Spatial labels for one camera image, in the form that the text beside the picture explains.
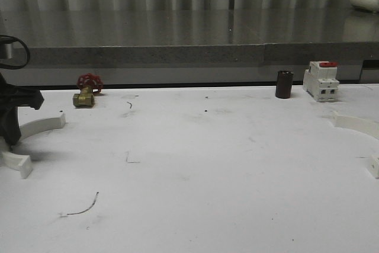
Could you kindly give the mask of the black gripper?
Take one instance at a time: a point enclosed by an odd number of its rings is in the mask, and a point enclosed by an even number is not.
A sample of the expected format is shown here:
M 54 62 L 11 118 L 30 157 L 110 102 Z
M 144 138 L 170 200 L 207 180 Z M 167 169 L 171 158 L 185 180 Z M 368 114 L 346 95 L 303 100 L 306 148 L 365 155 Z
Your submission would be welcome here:
M 43 102 L 39 90 L 8 84 L 1 75 L 1 137 L 7 144 L 16 145 L 21 137 L 18 107 L 39 110 Z

